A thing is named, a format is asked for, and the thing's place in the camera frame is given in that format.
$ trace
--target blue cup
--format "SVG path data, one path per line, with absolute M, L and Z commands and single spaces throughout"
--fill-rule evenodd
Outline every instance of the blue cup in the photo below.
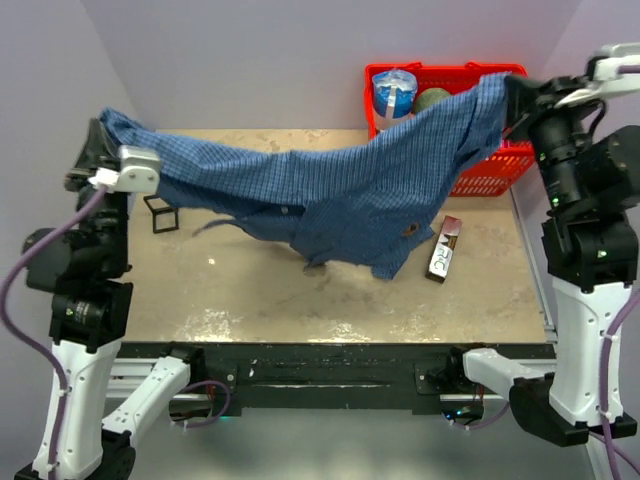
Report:
M 373 108 L 378 115 L 396 119 L 411 113 L 413 100 L 418 92 L 418 80 L 415 75 L 393 69 L 374 75 L 372 81 Z

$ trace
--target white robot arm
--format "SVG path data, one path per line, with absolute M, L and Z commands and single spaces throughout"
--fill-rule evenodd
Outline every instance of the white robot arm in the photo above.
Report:
M 108 193 L 78 229 L 48 244 L 27 266 L 27 285 L 53 293 L 52 354 L 68 387 L 60 391 L 54 372 L 40 449 L 32 465 L 15 479 L 128 478 L 135 449 L 150 425 L 188 384 L 207 378 L 201 349 L 170 344 L 135 392 L 102 418 L 133 292 L 132 284 L 113 280 L 131 268 L 129 194 L 155 193 L 160 166 L 151 150 L 122 146 L 116 151 L 102 124 L 91 121 L 87 142 L 65 188 L 78 193 L 78 210 L 96 194 L 94 187 L 108 186 Z M 35 248 L 51 230 L 32 234 L 25 251 Z
M 596 108 L 603 114 L 604 101 L 640 91 L 638 73 L 640 44 L 625 44 L 603 47 L 582 77 L 507 79 L 507 138 L 532 141 L 552 207 L 543 246 L 558 306 L 557 369 L 541 375 L 486 348 L 466 351 L 461 363 L 468 380 L 510 399 L 524 430 L 561 446 L 585 443 L 603 421 L 614 438 L 637 429 L 620 401 L 620 332 L 612 324 L 636 278 L 638 240 L 625 210 L 640 200 L 640 127 L 593 144 L 595 128 L 583 131 L 582 120 Z

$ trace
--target lavender wall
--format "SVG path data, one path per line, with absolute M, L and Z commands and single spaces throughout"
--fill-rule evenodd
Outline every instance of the lavender wall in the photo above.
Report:
M 142 120 L 159 128 L 361 128 L 368 63 L 540 72 L 580 3 L 82 1 Z

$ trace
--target red basket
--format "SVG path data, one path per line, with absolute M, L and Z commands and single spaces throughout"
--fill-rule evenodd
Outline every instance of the red basket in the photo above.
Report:
M 364 70 L 364 111 L 369 124 L 369 138 L 376 136 L 373 119 L 372 77 L 392 68 L 401 68 L 418 79 L 418 95 L 427 88 L 444 88 L 451 94 L 468 90 L 480 81 L 482 75 L 498 72 L 513 72 L 526 75 L 524 67 L 510 64 L 467 63 L 457 67 L 424 66 L 420 62 L 367 65 Z M 497 197 L 502 195 L 534 162 L 533 149 L 529 143 L 504 142 L 502 147 L 469 170 L 456 181 L 452 196 Z

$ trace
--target beige tabletop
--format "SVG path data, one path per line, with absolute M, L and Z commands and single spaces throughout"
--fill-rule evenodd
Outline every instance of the beige tabletop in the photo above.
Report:
M 367 141 L 359 130 L 172 131 L 266 151 L 339 148 Z M 544 342 L 540 308 L 511 199 L 450 198 L 463 221 L 444 284 L 424 278 L 435 237 L 413 251 L 392 281 L 368 267 L 330 262 L 305 270 L 287 245 L 233 226 L 192 237 L 216 215 L 181 210 L 180 230 L 154 235 L 141 198 L 130 221 L 135 284 L 128 341 Z

